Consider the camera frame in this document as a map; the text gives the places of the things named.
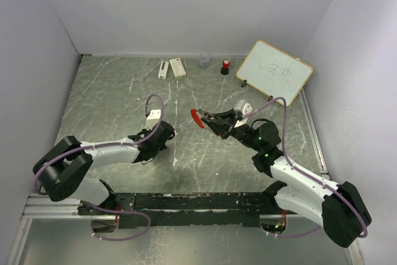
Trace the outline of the red handled metal key holder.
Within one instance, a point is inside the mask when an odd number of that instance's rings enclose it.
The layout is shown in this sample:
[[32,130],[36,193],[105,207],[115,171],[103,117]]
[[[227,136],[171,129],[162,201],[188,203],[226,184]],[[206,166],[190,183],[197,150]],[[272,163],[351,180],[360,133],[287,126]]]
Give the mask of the red handled metal key holder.
[[214,119],[213,114],[204,108],[191,109],[190,114],[194,122],[202,129],[210,130],[208,123]]

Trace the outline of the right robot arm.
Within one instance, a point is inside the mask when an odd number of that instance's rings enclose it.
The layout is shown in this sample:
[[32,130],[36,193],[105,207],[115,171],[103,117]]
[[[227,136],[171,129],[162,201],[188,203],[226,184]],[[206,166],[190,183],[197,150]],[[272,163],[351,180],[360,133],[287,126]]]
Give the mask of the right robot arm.
[[233,137],[256,152],[256,169],[275,178],[275,192],[263,199],[264,209],[272,214],[281,209],[297,213],[317,223],[338,246],[348,248],[357,238],[367,236],[372,218],[358,189],[350,182],[330,181],[292,161],[278,148],[282,138],[271,120],[258,119],[260,126],[247,123],[245,112],[231,109],[211,114],[199,109],[192,117],[201,128],[216,136]]

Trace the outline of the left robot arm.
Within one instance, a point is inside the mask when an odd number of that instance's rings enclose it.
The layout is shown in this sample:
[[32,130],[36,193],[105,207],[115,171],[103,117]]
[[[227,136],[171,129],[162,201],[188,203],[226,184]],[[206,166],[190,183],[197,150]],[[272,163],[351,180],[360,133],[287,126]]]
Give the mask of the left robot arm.
[[92,203],[100,214],[110,214],[116,206],[113,190],[105,181],[86,174],[112,164],[149,161],[166,149],[166,142],[174,136],[173,126],[163,120],[151,130],[117,141],[89,143],[67,136],[35,164],[35,183],[41,184],[54,202],[81,199]]

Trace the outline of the red black stamp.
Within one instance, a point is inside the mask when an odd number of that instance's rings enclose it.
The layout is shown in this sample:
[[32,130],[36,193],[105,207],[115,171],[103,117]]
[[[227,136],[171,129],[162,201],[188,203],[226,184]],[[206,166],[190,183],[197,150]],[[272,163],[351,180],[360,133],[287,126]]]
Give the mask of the red black stamp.
[[222,67],[221,67],[221,74],[222,75],[227,75],[229,74],[229,67],[230,67],[230,61],[229,60],[223,60],[222,62]]

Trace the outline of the clear paperclip jar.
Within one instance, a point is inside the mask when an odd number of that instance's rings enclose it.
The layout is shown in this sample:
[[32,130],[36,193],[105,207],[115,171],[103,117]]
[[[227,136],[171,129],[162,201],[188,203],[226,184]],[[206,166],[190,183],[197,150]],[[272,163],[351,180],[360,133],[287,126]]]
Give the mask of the clear paperclip jar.
[[201,53],[198,56],[199,60],[199,65],[203,68],[206,69],[210,66],[210,57],[206,53]]

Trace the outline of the yellow framed whiteboard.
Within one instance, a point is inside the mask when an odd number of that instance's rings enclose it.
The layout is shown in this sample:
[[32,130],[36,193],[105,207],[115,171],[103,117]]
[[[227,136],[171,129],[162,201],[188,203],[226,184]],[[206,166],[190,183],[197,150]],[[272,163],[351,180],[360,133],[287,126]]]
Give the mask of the yellow framed whiteboard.
[[278,103],[288,107],[312,74],[310,65],[258,40],[238,68],[236,77],[266,96],[283,97]]

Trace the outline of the white stapler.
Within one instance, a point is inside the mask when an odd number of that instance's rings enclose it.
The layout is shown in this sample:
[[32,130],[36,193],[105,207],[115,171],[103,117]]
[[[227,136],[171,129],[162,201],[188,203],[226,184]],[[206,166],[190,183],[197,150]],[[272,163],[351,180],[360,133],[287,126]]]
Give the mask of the white stapler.
[[165,80],[167,78],[167,72],[169,69],[169,62],[164,60],[160,62],[158,79]]

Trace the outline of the white green staple box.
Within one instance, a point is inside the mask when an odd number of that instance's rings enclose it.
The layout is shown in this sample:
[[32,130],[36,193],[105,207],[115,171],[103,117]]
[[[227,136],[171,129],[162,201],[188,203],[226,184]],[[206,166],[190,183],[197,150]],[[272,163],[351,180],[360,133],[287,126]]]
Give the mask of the white green staple box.
[[187,76],[187,73],[185,72],[185,68],[180,58],[170,59],[169,64],[176,79],[182,79]]

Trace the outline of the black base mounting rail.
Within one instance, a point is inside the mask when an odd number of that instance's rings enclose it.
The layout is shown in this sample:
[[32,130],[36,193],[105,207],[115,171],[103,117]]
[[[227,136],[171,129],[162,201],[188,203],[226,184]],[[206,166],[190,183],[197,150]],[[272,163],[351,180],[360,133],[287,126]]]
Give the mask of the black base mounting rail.
[[266,216],[280,218],[282,209],[266,192],[208,192],[190,194],[118,193],[115,200],[101,206],[117,213],[96,210],[85,203],[78,207],[78,215],[110,216],[118,220],[121,229],[147,226],[144,216],[122,214],[122,211],[149,216],[152,227],[190,225],[269,226]]

